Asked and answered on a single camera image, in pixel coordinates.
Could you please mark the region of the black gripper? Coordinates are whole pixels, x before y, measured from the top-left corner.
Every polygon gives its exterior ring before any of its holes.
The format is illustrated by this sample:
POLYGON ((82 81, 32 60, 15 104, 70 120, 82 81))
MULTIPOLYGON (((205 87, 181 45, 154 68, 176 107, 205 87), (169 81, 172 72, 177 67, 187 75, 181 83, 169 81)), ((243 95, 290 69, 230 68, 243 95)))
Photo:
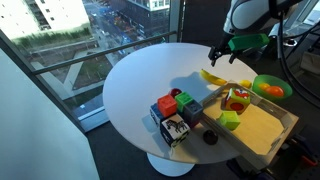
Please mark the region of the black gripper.
POLYGON ((214 67, 219 57, 226 54, 231 54, 229 63, 232 64, 234 60, 242 54, 242 50, 232 50, 228 42, 233 38, 232 34, 223 33, 222 40, 217 47, 212 46, 208 58, 211 60, 211 66, 214 67))

